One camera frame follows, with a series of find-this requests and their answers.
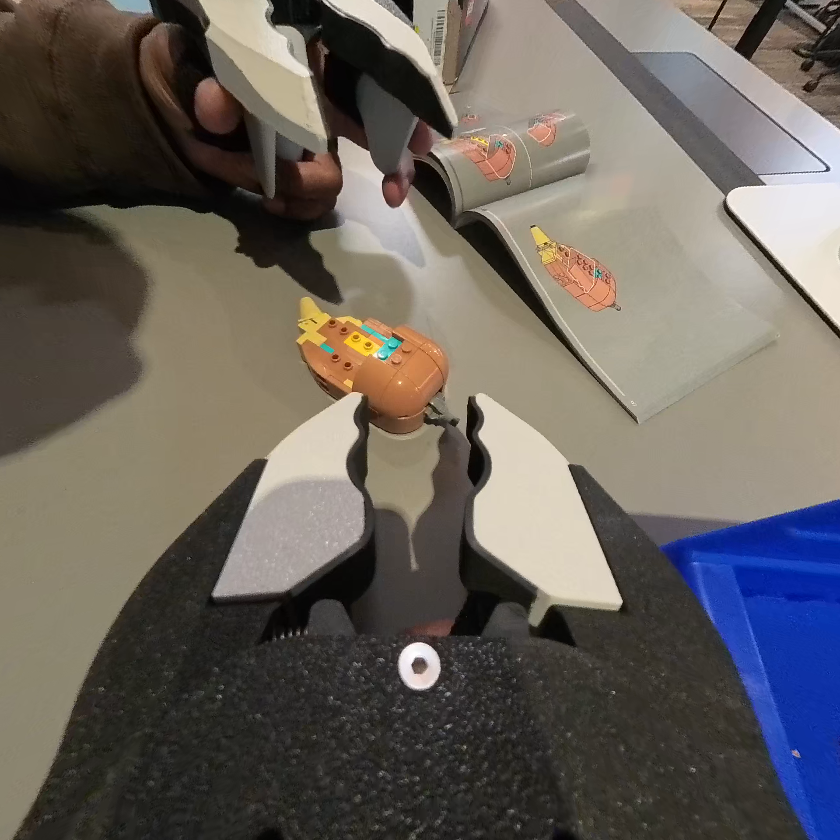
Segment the grey desk hatch cover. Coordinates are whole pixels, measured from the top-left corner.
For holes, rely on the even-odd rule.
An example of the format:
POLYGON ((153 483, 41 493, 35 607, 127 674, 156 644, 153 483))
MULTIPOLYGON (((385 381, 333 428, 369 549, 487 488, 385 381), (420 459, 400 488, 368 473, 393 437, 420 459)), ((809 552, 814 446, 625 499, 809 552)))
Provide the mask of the grey desk hatch cover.
POLYGON ((635 57, 758 176, 822 174, 829 165, 697 55, 635 57))

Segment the grey desk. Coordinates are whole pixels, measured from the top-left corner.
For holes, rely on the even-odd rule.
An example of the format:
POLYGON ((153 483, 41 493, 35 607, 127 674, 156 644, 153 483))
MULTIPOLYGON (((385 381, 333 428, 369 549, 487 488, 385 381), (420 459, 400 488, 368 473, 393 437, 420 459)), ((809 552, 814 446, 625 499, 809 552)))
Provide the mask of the grey desk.
POLYGON ((591 125, 585 210, 660 215, 780 337, 637 425, 537 314, 505 251, 474 250, 496 241, 485 227, 463 238, 416 191, 386 208, 350 143, 337 214, 315 228, 240 196, 207 213, 2 216, 2 838, 152 564, 329 404, 294 346, 304 295, 435 336, 458 413, 487 393, 656 540, 838 498, 838 336, 718 188, 545 3, 491 8, 474 59, 478 99, 530 112, 558 93, 591 125))

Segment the white stand base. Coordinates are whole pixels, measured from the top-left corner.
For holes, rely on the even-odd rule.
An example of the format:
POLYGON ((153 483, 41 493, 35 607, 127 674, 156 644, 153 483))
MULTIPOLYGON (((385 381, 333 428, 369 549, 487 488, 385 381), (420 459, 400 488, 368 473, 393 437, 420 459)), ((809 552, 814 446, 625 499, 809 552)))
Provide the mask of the white stand base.
POLYGON ((839 184, 741 186, 728 214, 839 332, 839 184))

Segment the brown brick vehicle model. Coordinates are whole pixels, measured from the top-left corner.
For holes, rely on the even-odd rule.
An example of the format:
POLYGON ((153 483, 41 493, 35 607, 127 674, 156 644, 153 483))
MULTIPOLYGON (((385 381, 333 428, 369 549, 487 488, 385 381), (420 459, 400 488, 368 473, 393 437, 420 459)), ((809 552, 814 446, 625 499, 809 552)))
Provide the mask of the brown brick vehicle model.
POLYGON ((333 316, 309 297, 299 302, 297 338, 313 379, 332 398, 367 398, 371 422, 396 435, 424 424, 456 426, 445 399, 449 360, 433 339, 402 324, 333 316))

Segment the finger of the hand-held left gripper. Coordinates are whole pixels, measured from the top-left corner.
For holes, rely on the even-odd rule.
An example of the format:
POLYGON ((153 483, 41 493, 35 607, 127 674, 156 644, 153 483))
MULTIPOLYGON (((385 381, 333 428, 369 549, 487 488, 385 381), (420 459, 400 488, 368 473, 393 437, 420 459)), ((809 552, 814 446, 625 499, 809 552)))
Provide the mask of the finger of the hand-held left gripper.
POLYGON ((273 198, 279 159, 299 161, 303 152, 322 154, 329 146, 307 40, 299 27, 272 21, 272 2, 199 5, 216 79, 245 111, 259 182, 273 198))
POLYGON ((450 139, 459 118, 421 36, 390 2, 322 1, 326 98, 359 124, 375 166, 399 171, 417 123, 450 139))

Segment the blue plastic bin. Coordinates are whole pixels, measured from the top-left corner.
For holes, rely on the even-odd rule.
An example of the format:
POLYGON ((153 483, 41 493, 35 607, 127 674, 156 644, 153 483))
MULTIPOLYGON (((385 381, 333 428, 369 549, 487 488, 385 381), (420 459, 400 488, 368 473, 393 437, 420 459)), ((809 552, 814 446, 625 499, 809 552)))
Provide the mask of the blue plastic bin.
POLYGON ((807 836, 839 838, 839 500, 661 550, 728 647, 807 836))

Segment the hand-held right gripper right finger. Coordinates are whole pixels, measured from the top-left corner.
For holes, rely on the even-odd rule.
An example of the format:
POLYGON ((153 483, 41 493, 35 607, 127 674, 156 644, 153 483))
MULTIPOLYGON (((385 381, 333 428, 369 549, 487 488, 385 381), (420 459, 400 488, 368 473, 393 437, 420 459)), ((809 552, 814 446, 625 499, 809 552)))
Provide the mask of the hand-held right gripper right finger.
POLYGON ((465 432, 468 594, 519 604, 534 628, 553 608, 619 613, 623 597, 570 461, 488 394, 468 400, 465 432))

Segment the person's left hand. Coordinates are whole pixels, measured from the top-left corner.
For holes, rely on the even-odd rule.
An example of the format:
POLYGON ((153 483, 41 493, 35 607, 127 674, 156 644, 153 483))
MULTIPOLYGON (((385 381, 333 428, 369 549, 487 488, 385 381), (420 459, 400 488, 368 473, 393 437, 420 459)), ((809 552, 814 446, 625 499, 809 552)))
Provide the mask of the person's left hand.
POLYGON ((363 149, 367 137, 359 122, 324 102, 329 147, 324 154, 305 153, 300 161, 278 160, 273 197, 262 189, 250 151, 224 149, 203 140, 239 133, 244 121, 240 103, 215 77, 201 77, 204 63, 183 27, 159 23, 140 45, 140 78, 164 132, 186 165, 205 180, 262 195, 266 209, 279 217, 308 222, 334 209, 343 186, 339 138, 363 149))

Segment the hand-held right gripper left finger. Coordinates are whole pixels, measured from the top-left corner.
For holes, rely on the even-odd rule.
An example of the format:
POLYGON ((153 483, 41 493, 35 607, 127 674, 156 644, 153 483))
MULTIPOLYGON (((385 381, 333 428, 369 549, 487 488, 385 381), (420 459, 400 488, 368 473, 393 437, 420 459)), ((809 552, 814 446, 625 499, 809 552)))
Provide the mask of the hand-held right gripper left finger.
POLYGON ((217 582, 214 601, 299 595, 374 547, 365 486, 368 401, 352 392, 269 453, 217 582))

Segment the open instruction booklet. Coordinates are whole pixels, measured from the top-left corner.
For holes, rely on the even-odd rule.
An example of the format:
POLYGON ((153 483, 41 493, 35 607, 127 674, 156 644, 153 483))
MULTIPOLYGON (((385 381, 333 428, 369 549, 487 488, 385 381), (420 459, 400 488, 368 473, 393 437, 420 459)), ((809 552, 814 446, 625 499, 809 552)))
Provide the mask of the open instruction booklet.
POLYGON ((438 207, 639 424, 776 341, 659 213, 607 197, 582 119, 512 116, 467 97, 452 139, 416 162, 438 207))

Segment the dark printed cardboard box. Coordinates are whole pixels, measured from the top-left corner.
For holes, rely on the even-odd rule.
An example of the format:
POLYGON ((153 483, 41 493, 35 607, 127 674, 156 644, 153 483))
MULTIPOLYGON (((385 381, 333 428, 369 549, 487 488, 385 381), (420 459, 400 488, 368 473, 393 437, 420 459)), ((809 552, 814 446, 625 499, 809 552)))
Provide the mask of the dark printed cardboard box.
POLYGON ((488 1, 412 1, 410 18, 447 87, 456 83, 488 1))

